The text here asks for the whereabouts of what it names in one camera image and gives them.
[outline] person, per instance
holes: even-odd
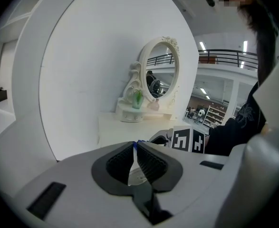
[[[202,118],[204,115],[205,115],[205,111],[204,111],[204,109],[202,108],[202,109],[198,112],[197,117],[196,117],[196,120],[195,120],[194,122],[195,122],[195,123],[200,122],[201,118]]]
[[[230,118],[224,126],[211,128],[205,139],[205,153],[226,156],[234,146],[247,143],[251,137],[260,133],[265,124],[265,117],[252,95],[274,68],[277,35],[271,16],[259,0],[229,1],[239,2],[238,11],[245,16],[249,28],[256,34],[258,81],[236,118]]]
[[[160,80],[158,80],[153,75],[153,72],[151,70],[147,72],[146,80],[147,80],[149,92],[154,98],[158,98],[160,93]]]
[[[192,108],[190,109],[190,117],[191,117],[191,118],[193,117],[194,113],[195,113],[195,109],[192,107]]]

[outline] shelf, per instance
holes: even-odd
[[[213,109],[213,110],[216,110],[216,111],[218,111],[218,112],[221,112],[221,113],[226,114],[225,112],[222,112],[222,111],[220,111],[220,110],[218,110],[218,109],[215,109],[215,108],[213,108],[213,107],[211,107],[211,106],[210,106],[210,109]]]
[[[17,40],[30,15],[31,13],[23,14],[17,18],[8,21],[3,27],[1,27],[0,42],[7,43],[13,40]]]
[[[132,107],[131,104],[119,103],[119,107],[131,113],[151,113],[151,114],[173,114],[173,110],[171,109],[163,109],[162,107],[159,108],[158,111],[152,110],[148,107],[140,107],[140,109],[135,109]]]
[[[8,113],[12,116],[15,115],[12,103],[8,99],[0,102],[0,112]]]
[[[216,113],[214,113],[214,112],[211,112],[211,111],[209,111],[210,113],[212,113],[212,114],[214,114],[214,115],[216,115],[216,116],[220,116],[221,118],[224,118],[223,116],[221,116],[221,115],[217,115]]]
[[[214,126],[220,126],[220,125],[216,125],[215,123],[209,121],[208,119],[205,119],[205,121],[208,121],[208,122],[212,123]]]
[[[9,20],[21,16],[22,14],[30,13],[39,0],[20,0],[16,8],[11,13]]]
[[[216,119],[216,118],[214,118],[214,117],[212,117],[212,116],[209,116],[208,114],[207,114],[207,117],[211,117],[211,118],[213,118],[214,120],[216,120],[216,121],[218,121],[218,122],[222,123],[222,121],[221,121],[221,120],[218,120],[218,119]]]
[[[211,125],[208,125],[208,124],[205,124],[205,123],[203,123],[203,124],[206,125],[207,127],[214,128],[214,127],[212,127]]]
[[[7,9],[5,16],[1,19],[0,42],[7,43],[19,39],[25,23],[31,16],[33,9],[39,1],[40,0],[14,1],[15,4],[13,4],[11,8]]]

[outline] railing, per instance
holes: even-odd
[[[257,54],[251,52],[246,52],[244,54],[243,51],[237,50],[210,49],[205,51],[199,50],[199,54],[199,63],[225,63],[226,65],[237,66],[251,70],[258,68]]]
[[[174,63],[174,57],[172,53],[170,53],[170,54],[149,58],[147,62],[147,66],[156,66],[158,64],[173,64],[173,63]]]

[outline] floor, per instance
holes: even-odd
[[[188,117],[184,118],[183,120],[185,123],[190,124],[193,126],[193,128],[202,131],[204,134],[208,135],[209,134],[209,127],[203,125],[202,123],[195,123],[193,119],[190,119]]]

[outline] white pillar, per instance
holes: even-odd
[[[240,86],[240,82],[237,80],[234,80],[229,105],[228,105],[224,120],[222,122],[222,125],[225,125],[226,122],[228,121],[228,119],[231,118],[233,115],[236,100],[238,99],[239,86]]]

